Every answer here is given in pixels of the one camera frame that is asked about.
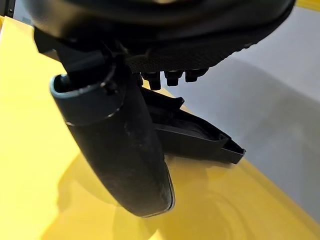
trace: yellow surface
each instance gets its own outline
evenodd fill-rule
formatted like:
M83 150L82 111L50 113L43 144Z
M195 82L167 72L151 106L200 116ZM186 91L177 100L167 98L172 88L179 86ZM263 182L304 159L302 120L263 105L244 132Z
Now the yellow surface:
M1 31L2 23L3 23L4 19L5 18L3 16L0 16L0 31Z
M175 208L138 218L103 188L48 83L62 65L10 18L0 37L0 240L319 240L319 226L243 159L167 158Z
M298 7L320 11L320 0L298 0L296 5Z

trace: black plastic bracket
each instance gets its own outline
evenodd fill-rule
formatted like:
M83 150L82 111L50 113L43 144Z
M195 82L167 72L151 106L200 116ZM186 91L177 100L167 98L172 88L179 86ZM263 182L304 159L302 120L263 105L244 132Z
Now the black plastic bracket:
M182 97L172 98L141 88L153 126L167 155L237 164L245 150L209 122L181 110Z
M0 1L0 15L14 17L16 0L1 0Z

